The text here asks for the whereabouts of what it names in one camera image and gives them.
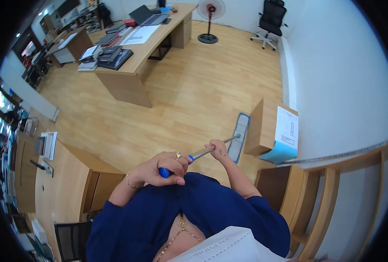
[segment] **white face mask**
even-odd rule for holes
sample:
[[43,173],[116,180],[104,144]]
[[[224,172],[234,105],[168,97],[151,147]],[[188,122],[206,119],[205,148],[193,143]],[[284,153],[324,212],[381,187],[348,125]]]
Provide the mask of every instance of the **white face mask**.
[[249,228],[228,226],[168,262],[286,262],[255,240]]

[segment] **flat mop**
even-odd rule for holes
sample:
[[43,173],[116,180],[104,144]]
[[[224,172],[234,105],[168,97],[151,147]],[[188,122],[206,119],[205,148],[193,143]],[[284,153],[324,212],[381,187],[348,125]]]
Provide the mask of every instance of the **flat mop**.
[[[236,164],[239,161],[240,152],[242,151],[243,142],[245,141],[246,136],[246,130],[248,129],[249,125],[249,119],[250,117],[244,113],[239,113],[238,120],[236,122],[235,131],[233,132],[233,136],[231,138],[223,140],[224,143],[227,143],[230,141],[229,149],[228,149],[228,156],[230,157],[233,162]],[[188,155],[193,161],[202,157],[203,155],[206,155],[216,149],[214,145],[207,147],[205,149],[202,149],[198,152],[195,152],[192,155]],[[159,168],[159,174],[163,177],[168,177],[173,174],[172,171],[166,169],[166,168]]]

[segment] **navy blue shirt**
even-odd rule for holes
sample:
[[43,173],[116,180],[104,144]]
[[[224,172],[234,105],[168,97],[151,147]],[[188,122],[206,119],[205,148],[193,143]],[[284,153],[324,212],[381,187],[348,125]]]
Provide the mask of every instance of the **navy blue shirt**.
[[148,261],[168,239],[175,217],[182,211],[206,238],[228,226],[250,228],[256,240],[286,257],[290,231],[285,219],[266,198],[244,199],[208,176],[189,172],[185,186],[147,185],[123,207],[106,201],[95,217],[86,245],[86,259]]

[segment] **gold bracelet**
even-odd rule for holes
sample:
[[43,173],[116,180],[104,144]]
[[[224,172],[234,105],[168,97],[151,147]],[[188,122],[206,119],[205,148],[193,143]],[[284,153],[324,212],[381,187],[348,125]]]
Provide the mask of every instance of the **gold bracelet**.
[[131,188],[142,188],[142,187],[144,187],[144,184],[141,185],[141,186],[133,186],[132,184],[130,184],[130,182],[128,182],[128,174],[130,174],[130,172],[128,172],[127,175],[126,175],[126,181],[127,181],[127,184],[128,184]]

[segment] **mop head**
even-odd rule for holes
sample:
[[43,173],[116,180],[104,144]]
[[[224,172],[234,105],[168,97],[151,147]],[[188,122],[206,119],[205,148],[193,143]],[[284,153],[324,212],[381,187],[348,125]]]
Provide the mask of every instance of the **mop head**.
[[238,121],[236,122],[236,128],[233,132],[233,136],[239,134],[240,137],[233,139],[229,145],[228,156],[236,164],[239,161],[240,152],[242,151],[243,142],[246,136],[246,130],[248,129],[249,125],[249,119],[250,116],[244,113],[239,113]]

